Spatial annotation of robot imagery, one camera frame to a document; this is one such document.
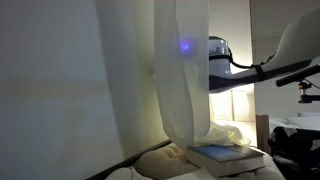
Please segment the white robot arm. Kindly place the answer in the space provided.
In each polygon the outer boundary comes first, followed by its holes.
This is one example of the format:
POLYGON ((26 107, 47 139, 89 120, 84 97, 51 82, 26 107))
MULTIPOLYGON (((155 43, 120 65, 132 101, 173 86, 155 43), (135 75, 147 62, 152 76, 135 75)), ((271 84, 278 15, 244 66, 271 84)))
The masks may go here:
POLYGON ((296 72, 320 56, 320 8, 293 19, 284 30, 276 52, 261 64, 237 64, 223 38, 210 36, 208 43, 210 93, 296 72))

